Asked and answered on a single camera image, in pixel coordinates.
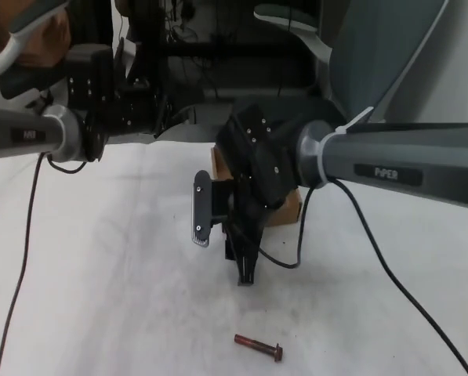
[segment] black cable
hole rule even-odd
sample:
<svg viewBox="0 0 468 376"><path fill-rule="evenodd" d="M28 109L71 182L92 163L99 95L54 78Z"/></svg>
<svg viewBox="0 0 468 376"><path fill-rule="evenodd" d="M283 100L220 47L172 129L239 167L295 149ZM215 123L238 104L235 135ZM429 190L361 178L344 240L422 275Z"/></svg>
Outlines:
<svg viewBox="0 0 468 376"><path fill-rule="evenodd" d="M293 18L293 7L291 5L291 2L289 3L289 20L288 20L288 33L291 33L291 21ZM281 79L279 81L279 90L278 90L278 96L281 96L281 90L282 90L282 78L284 77L283 74L281 74Z"/></svg>
<svg viewBox="0 0 468 376"><path fill-rule="evenodd" d="M14 295L13 295L13 300L11 301L9 311L7 313L7 319L5 320L4 332L2 333L2 340L0 341L0 366L2 365L2 357L4 356L5 341L7 340L7 333L9 332L11 318L13 317L14 306L16 305L18 294L20 293L21 284L23 283L24 272L27 269L28 247L30 245L31 213L33 211L33 203L35 200L35 191L37 190L38 173L40 172L40 166L42 165L43 159L44 159L44 154L42 153L38 156L37 164L35 166L33 183L31 184L30 201L28 203L27 228L26 228L26 233L25 233L25 238L24 238L23 263L21 265L20 278L17 281L16 290L14 291Z"/></svg>
<svg viewBox="0 0 468 376"><path fill-rule="evenodd" d="M412 303L414 307L418 309L418 311L422 314L422 316L428 321L430 326L439 334L443 342L446 344L447 347L449 347L453 355L460 362L460 364L462 364L463 369L468 374L468 364L466 360L463 358L463 356L460 355L459 350L455 347L455 345L453 345L453 342L443 332L441 327L436 323L436 321L432 318L432 316L422 307L420 303L418 303L418 301L413 297L413 295L411 295L410 292L405 288L405 286L403 286L403 284L396 278L394 273L392 273L392 270L390 270L389 266L387 265L385 261L385 258L382 255L382 252L380 251L378 244L376 243L375 238L373 237L372 231L370 230L369 224L366 221L366 218L362 213L361 207L359 206L359 203L355 199L352 192L350 192L350 190L339 180L329 179L329 182L339 187L343 192L345 192L345 194L352 201L352 204L354 205L354 208L356 209L357 215L359 215L359 219L361 220L362 226L365 228L366 234L368 235L369 241L372 243L373 249L375 249L375 253L378 257L378 260L380 261L380 264L382 264L382 267L385 270L385 273L387 273L387 275L389 276L390 280L394 282L396 287L403 293L403 295L407 298L407 300L409 300L410 303Z"/></svg>
<svg viewBox="0 0 468 376"><path fill-rule="evenodd" d="M305 202L303 203L303 211L302 211L302 219L299 224L299 235L298 235L298 246L296 248L296 263L295 264L286 264L284 262L281 262L272 256L270 256L268 253L266 253L262 248L259 248L259 253L261 253L265 258L273 262L275 265L280 266L281 268L285 269L296 269L300 266L301 261L302 261L302 242L303 242L303 232L305 230L305 219L307 218L307 209L309 206L310 198L312 197L312 193L315 191L315 188L310 188L308 191L307 195L305 196ZM232 224L232 227L235 229L235 231L242 237L244 240L248 241L249 243L252 243L250 239L244 235L244 233L239 229L236 225Z"/></svg>
<svg viewBox="0 0 468 376"><path fill-rule="evenodd" d="M49 162L49 165L52 168L54 168L55 170L57 170L59 172L62 172L63 174L68 174L68 175L73 175L73 174L76 174L76 173L80 172L85 167L85 165L87 165L87 162L82 162L82 164L78 168L76 168L75 170L67 170L65 168L62 168L62 167L58 166L57 164L54 164L53 158L51 157L51 155L47 156L47 161Z"/></svg>

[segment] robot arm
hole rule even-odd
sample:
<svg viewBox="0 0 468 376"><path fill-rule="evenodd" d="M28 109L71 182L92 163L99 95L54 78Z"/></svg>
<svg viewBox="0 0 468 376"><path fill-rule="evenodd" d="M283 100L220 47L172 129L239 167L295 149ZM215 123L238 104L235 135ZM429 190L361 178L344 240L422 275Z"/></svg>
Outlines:
<svg viewBox="0 0 468 376"><path fill-rule="evenodd" d="M216 145L232 181L213 182L199 172L194 183L193 240L207 246L211 227L221 223L226 258L237 263L240 285L254 282L269 215L297 185L323 183L320 158L328 178L468 207L468 124L357 125L320 147L334 132L327 123L260 126L264 118L254 106L219 132Z"/></svg>
<svg viewBox="0 0 468 376"><path fill-rule="evenodd" d="M316 151L325 126L309 124L299 140L296 168L308 186L320 183ZM468 207L468 126L416 126L333 137L322 156L325 174Z"/></svg>
<svg viewBox="0 0 468 376"><path fill-rule="evenodd" d="M261 127L264 118L256 105L249 107L216 136L232 180L216 182L199 172L194 182L193 240L207 247L211 228L222 224L226 257L238 264L241 285L254 282L270 214L298 185L322 184L319 158L329 178L468 207L468 124L357 125L323 149L319 143L334 132L327 123L295 119ZM55 161L94 161L113 134L103 121L62 106L40 118L0 110L0 157L40 152Z"/></svg>

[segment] white cable clip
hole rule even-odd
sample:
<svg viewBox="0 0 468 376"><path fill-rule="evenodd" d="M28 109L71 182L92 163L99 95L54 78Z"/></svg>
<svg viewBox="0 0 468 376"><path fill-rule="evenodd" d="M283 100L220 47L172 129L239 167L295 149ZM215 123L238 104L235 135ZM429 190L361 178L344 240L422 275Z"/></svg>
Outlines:
<svg viewBox="0 0 468 376"><path fill-rule="evenodd" d="M352 119L348 124L339 126L333 133L329 133L326 135L322 141L319 142L319 147L317 148L317 169L319 171L319 176L321 177L322 185L325 186L328 184L328 177L326 176L325 172L325 163L324 163L324 151L326 143L337 135L346 135L346 131L352 125L357 124L361 121L367 114L372 112L374 107L368 107L364 111L362 111L358 116Z"/></svg>

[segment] screw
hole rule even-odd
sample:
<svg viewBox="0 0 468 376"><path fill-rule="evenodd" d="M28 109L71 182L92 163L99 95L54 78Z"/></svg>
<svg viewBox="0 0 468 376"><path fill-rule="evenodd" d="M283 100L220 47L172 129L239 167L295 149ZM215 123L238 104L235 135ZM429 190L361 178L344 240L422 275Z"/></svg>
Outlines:
<svg viewBox="0 0 468 376"><path fill-rule="evenodd" d="M277 343L275 347L267 345L262 342L255 341L254 339L249 339L246 337L242 337L239 334L236 334L234 337L235 343L239 345L243 345L249 347L250 349L260 351L261 353L265 353L267 355L273 356L276 362L280 362L282 360L282 347L279 346Z"/></svg>

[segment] office chair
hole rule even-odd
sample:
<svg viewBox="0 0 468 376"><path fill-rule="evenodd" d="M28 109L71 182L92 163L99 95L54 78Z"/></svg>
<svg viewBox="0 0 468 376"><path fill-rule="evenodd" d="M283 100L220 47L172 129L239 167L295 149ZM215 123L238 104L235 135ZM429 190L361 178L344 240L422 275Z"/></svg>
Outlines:
<svg viewBox="0 0 468 376"><path fill-rule="evenodd" d="M334 49L317 36L317 20L297 9L266 4L255 7L254 14L290 30L328 64L329 97L301 99L302 103L288 99L288 106L321 113L323 120L332 122L339 120L338 112L342 123L374 107L367 120L376 122L383 119L447 4L448 0L352 0ZM262 102L270 112L283 107L280 102L270 105L269 99Z"/></svg>
<svg viewBox="0 0 468 376"><path fill-rule="evenodd" d="M23 67L15 63L31 33L50 17L68 6L69 0L35 0L9 26L10 39L0 52L0 108L24 109L65 77L63 61L54 67ZM108 0L93 0L93 16L86 17L91 42L109 43L113 38L111 4Z"/></svg>
<svg viewBox="0 0 468 376"><path fill-rule="evenodd" d="M61 64L52 68L29 68L14 62L35 28L61 12L67 4L68 0L33 2L10 24L9 42L0 52L0 108L22 107L63 77Z"/></svg>

